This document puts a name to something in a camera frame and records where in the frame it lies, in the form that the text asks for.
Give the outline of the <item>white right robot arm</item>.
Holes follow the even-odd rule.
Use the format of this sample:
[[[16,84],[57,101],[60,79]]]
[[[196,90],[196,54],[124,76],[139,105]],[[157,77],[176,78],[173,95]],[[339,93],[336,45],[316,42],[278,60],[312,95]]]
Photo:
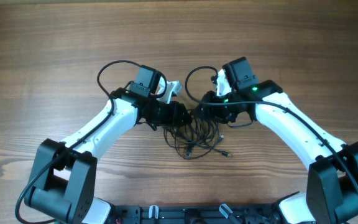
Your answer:
[[[278,204],[285,222],[345,223],[358,216],[358,142],[346,144],[320,128],[275,82],[218,82],[196,112],[219,123],[234,122],[246,112],[300,158],[308,171],[306,192]]]

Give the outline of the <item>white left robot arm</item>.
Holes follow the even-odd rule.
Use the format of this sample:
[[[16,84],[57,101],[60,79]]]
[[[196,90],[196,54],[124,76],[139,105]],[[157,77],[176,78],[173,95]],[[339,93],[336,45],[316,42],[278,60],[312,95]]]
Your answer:
[[[104,109],[77,133],[62,141],[44,140],[38,147],[28,184],[16,202],[50,216],[52,223],[109,223],[114,205],[95,197],[100,158],[125,132],[141,120],[152,128],[191,123],[185,106],[157,100],[123,88],[112,92]]]

